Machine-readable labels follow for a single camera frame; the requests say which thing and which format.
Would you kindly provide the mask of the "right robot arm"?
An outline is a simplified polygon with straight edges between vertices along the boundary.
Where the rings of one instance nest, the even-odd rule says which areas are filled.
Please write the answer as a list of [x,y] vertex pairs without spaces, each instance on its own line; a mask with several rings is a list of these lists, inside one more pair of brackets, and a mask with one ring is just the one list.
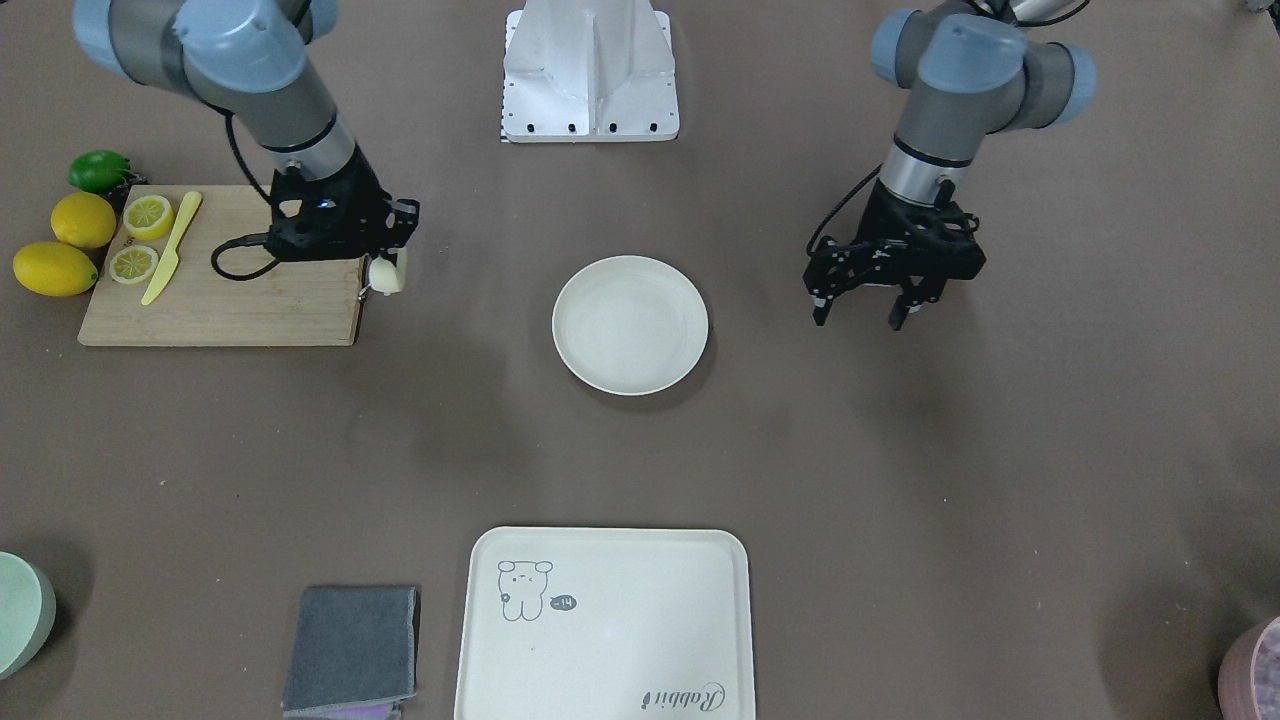
[[271,264],[366,258],[367,286],[406,284],[420,205],[393,199],[308,59],[334,1],[78,1],[76,37],[100,67],[239,118],[271,158],[268,231],[227,241]]

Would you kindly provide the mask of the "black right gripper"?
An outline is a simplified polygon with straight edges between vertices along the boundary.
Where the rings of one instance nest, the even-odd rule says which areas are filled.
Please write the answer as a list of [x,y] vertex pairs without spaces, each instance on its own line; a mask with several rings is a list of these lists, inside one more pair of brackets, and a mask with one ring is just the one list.
[[[305,179],[300,170],[271,178],[266,251],[282,263],[385,255],[402,249],[419,224],[420,201],[393,199],[362,149],[333,176]],[[362,296],[393,295],[393,259],[369,261]]]

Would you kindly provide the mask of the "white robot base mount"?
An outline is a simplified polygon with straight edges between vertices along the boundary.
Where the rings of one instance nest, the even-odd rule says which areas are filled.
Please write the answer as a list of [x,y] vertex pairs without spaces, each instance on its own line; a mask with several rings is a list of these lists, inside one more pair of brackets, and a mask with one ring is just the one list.
[[678,137],[669,15],[649,1],[527,1],[504,22],[500,137],[627,143]]

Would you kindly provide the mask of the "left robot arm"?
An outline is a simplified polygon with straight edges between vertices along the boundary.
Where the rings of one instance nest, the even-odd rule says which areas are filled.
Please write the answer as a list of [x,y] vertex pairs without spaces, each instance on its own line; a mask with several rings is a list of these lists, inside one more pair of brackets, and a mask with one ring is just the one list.
[[943,1],[888,15],[870,63],[909,92],[855,238],[840,243],[817,228],[803,274],[823,325],[835,300],[864,284],[897,287],[888,323],[900,329],[950,281],[970,281],[986,264],[979,219],[954,199],[982,141],[1014,129],[1079,117],[1098,86],[1092,56],[1070,44],[1041,44],[1027,29],[1065,20],[1065,1]]

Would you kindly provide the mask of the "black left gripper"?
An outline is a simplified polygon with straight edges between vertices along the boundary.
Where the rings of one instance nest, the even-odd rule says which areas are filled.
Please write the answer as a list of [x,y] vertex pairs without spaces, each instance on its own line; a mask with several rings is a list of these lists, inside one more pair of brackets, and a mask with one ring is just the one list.
[[806,243],[803,282],[814,302],[813,320],[823,327],[835,300],[863,284],[902,288],[890,311],[890,327],[901,331],[925,304],[936,304],[947,281],[972,281],[986,264],[977,242],[980,220],[954,200],[955,183],[942,183],[937,202],[919,205],[876,181],[851,243],[824,234],[827,224],[868,182],[860,181],[823,218]]

